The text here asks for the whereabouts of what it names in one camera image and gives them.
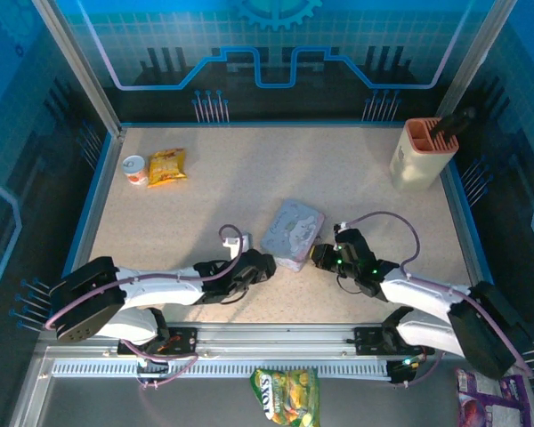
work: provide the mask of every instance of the chip bag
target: chip bag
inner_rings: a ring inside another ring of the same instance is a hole
[[[185,149],[165,149],[150,157],[149,188],[187,178],[184,173]]]
[[[316,369],[256,369],[251,386],[265,416],[281,425],[320,427],[319,378]]]

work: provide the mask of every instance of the table surface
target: table surface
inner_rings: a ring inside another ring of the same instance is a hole
[[[465,262],[438,179],[427,191],[398,193],[389,163],[401,129],[363,127],[132,128],[120,155],[148,158],[160,149],[186,148],[188,180],[153,189],[113,176],[92,258],[113,257],[137,270],[174,270],[229,258],[217,230],[224,223],[261,240],[286,198],[327,216],[321,230],[376,210],[406,217],[417,229],[421,254],[409,270],[469,284]],[[376,257],[401,262],[414,253],[406,226],[390,217],[359,224]],[[353,281],[344,287],[356,290]],[[372,323],[397,308],[363,294],[347,294],[329,272],[307,264],[299,273],[279,267],[232,305],[168,305],[168,321],[242,323]]]

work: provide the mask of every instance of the purple package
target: purple package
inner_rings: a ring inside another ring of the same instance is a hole
[[[457,370],[458,427],[530,427],[530,404],[521,375],[499,381]]]

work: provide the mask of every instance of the green snack package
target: green snack package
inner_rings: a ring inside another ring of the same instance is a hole
[[[320,427],[319,377],[316,369],[256,369],[251,386],[265,416],[280,425]]]

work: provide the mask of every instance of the white cable connector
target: white cable connector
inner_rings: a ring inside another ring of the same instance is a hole
[[[244,253],[245,251],[249,250],[250,243],[251,243],[251,235],[249,233],[242,233],[242,235],[243,235],[243,247],[241,248],[241,252]],[[232,260],[236,256],[238,256],[239,238],[225,238],[222,244],[223,244],[223,247],[229,247],[230,258]]]

